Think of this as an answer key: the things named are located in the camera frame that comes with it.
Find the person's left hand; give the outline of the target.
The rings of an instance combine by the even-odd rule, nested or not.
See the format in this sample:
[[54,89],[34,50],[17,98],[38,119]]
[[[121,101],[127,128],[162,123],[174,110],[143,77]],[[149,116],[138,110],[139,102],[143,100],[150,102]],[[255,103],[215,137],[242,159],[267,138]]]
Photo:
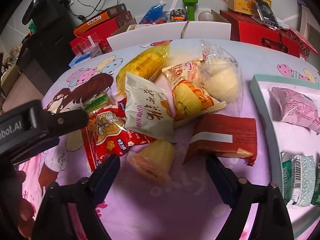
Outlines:
[[22,197],[23,171],[16,171],[11,163],[1,166],[1,238],[31,239],[35,211]]

